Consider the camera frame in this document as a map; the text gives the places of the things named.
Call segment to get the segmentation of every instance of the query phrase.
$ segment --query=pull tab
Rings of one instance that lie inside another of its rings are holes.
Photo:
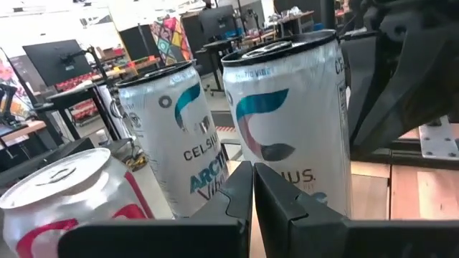
[[[287,49],[290,47],[292,47],[292,42],[290,41],[275,42],[267,46],[261,47],[259,49],[255,49],[253,51],[245,53],[243,54],[242,58],[257,57],[262,54],[269,54],[271,52],[282,50],[282,49]]]
[[[68,176],[70,176],[76,170],[77,170],[77,168],[63,168],[63,169],[59,170],[58,172],[54,173],[54,175],[50,176],[48,182],[46,182],[46,183],[38,183],[35,186],[44,186],[44,185],[51,184],[51,183],[57,183],[57,182],[61,181],[62,179],[65,179]]]
[[[170,66],[170,67],[166,67],[166,68],[161,68],[161,69],[159,69],[159,70],[156,70],[156,71],[153,71],[153,72],[146,73],[146,74],[144,75],[144,77],[145,77],[145,78],[148,78],[148,77],[151,77],[151,76],[159,75],[159,74],[161,74],[161,73],[163,73],[163,72],[167,72],[167,71],[172,70],[172,69],[175,69],[175,68],[176,68],[175,65]]]

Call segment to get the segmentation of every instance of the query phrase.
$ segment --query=can lid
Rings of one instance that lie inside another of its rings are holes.
[[[293,35],[228,54],[222,58],[222,64],[224,67],[256,65],[305,52],[337,39],[333,29]]]
[[[95,148],[63,158],[27,176],[0,197],[0,208],[33,204],[82,183],[99,171],[110,150]]]
[[[192,65],[193,61],[177,62],[175,64],[170,64],[154,71],[144,72],[139,75],[129,77],[125,80],[121,80],[119,83],[116,84],[116,86],[121,89],[125,87],[140,85],[146,82],[160,79],[168,75],[173,75],[174,73],[185,70],[186,68],[191,67]]]

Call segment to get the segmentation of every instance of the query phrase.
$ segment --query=colorful poster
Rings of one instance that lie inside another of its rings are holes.
[[[166,65],[193,59],[184,28],[177,18],[155,21],[150,30]]]
[[[0,48],[0,85],[13,86],[17,89],[14,93],[13,103],[11,104],[11,114],[16,116],[16,119],[19,121],[23,121],[29,117],[32,103],[21,83],[19,83],[19,79],[14,73],[13,67],[8,62],[2,48]],[[4,112],[5,103],[6,94],[0,100],[0,113]]]

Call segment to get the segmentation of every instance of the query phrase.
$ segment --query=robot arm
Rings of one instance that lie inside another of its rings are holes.
[[[453,108],[459,21],[452,1],[367,3],[367,32],[343,37],[354,155],[371,153]]]

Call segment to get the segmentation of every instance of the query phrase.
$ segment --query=aluminum can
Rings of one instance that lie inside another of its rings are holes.
[[[110,116],[110,119],[113,121],[113,126],[120,133],[121,139],[133,139],[131,135],[132,127],[130,124],[125,123],[125,118],[122,110],[118,107],[115,97],[112,97],[110,90],[107,88],[107,85],[98,86],[100,97],[102,98],[104,108],[107,110],[107,115]]]
[[[346,87],[335,31],[261,44],[222,64],[244,157],[350,217]]]
[[[174,217],[200,209],[228,177],[225,156],[192,62],[118,84],[120,101]]]
[[[85,150],[27,176],[1,198],[4,241],[19,258],[57,258],[68,230],[114,218],[153,218],[132,173],[106,148]]]

